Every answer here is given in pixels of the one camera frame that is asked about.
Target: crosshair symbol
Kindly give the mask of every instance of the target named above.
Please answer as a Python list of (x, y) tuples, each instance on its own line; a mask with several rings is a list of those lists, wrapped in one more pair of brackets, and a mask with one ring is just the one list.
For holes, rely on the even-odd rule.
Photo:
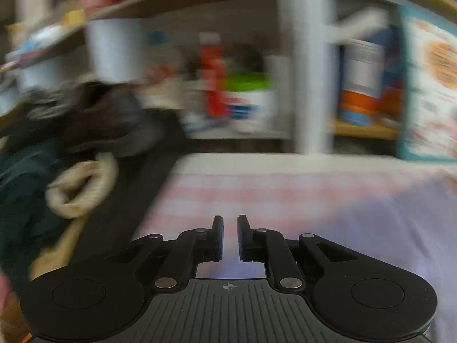
[(224, 285), (222, 285), (222, 287), (223, 287), (225, 290), (227, 290), (227, 291), (230, 291), (230, 290), (232, 290), (233, 288), (236, 288), (235, 285), (233, 285), (233, 284), (231, 284), (231, 283), (229, 283), (229, 282), (226, 283), (226, 284), (224, 284)]

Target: dark green cloth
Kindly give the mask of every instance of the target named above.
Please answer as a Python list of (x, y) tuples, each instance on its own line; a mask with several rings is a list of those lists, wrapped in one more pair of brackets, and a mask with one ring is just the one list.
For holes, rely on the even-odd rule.
[(67, 226), (67, 220), (52, 213), (44, 198), (58, 168), (53, 139), (0, 156), (0, 269), (19, 295), (40, 249), (55, 243)]

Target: purple cloth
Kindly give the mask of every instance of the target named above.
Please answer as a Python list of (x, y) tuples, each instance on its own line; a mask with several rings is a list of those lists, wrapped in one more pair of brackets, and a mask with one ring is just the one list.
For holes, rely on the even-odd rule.
[(457, 197), (444, 179), (361, 202), (307, 231), (426, 279), (438, 295), (427, 336), (457, 342)]

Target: orange circle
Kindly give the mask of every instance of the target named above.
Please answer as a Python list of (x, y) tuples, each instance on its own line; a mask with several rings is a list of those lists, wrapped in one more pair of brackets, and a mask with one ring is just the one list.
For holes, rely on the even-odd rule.
[(457, 52), (449, 44), (433, 42), (427, 46), (427, 67), (433, 77), (448, 89), (457, 88)]

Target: circular cover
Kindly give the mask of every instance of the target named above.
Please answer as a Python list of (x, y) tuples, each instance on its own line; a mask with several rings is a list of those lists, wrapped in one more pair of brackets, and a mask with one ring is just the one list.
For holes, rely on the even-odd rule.
[(134, 322), (145, 301), (129, 265), (86, 261), (35, 279), (21, 296), (21, 310), (32, 335), (89, 342)]
[(437, 298), (421, 277), (379, 262), (378, 268), (341, 262), (314, 286), (312, 305), (334, 329), (364, 341), (399, 342), (428, 327)]

